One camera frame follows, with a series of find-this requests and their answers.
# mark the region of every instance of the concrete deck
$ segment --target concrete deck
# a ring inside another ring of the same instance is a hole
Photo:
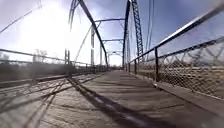
[[[224,127],[221,117],[126,72],[92,78],[0,89],[0,128]]]

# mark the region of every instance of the bridge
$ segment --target bridge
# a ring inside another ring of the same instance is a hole
[[[1,128],[224,127],[223,28],[214,25],[216,29],[206,30],[215,35],[208,40],[194,33],[222,17],[223,1],[152,48],[143,40],[141,21],[145,19],[140,18],[137,0],[126,1],[124,17],[98,20],[85,0],[72,0],[71,31],[78,7],[91,26],[74,60],[72,48],[65,50],[63,59],[43,51],[0,49]],[[0,34],[32,12],[15,19]],[[99,29],[104,22],[118,22],[122,38],[103,39]],[[87,56],[81,54],[85,43],[91,46],[90,63],[78,62]],[[108,50],[107,43],[120,49]],[[114,55],[121,58],[121,65],[111,64]]]

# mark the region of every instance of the tree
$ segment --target tree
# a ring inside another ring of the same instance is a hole
[[[0,60],[3,60],[3,61],[9,60],[9,55],[6,55],[6,54],[3,54],[2,52],[0,52]]]
[[[36,49],[35,56],[33,56],[33,62],[43,63],[46,59],[47,51]]]

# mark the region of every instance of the guardrail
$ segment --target guardrail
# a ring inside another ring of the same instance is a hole
[[[0,59],[0,82],[4,84],[7,81],[38,81],[42,78],[47,78],[48,80],[58,75],[80,75],[105,72],[108,70],[104,65],[91,65],[74,61],[66,62],[64,59],[55,57],[40,56],[6,49],[0,49],[0,52],[2,55],[11,58],[1,57]]]
[[[219,38],[160,55],[162,46],[222,13],[224,2],[195,18],[159,45],[130,61],[126,71],[206,95],[224,98],[224,33]]]

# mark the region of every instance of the bridge deck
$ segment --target bridge deck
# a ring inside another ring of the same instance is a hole
[[[224,120],[212,113],[122,71],[82,85],[62,79],[1,89],[0,107],[1,128],[224,126]]]

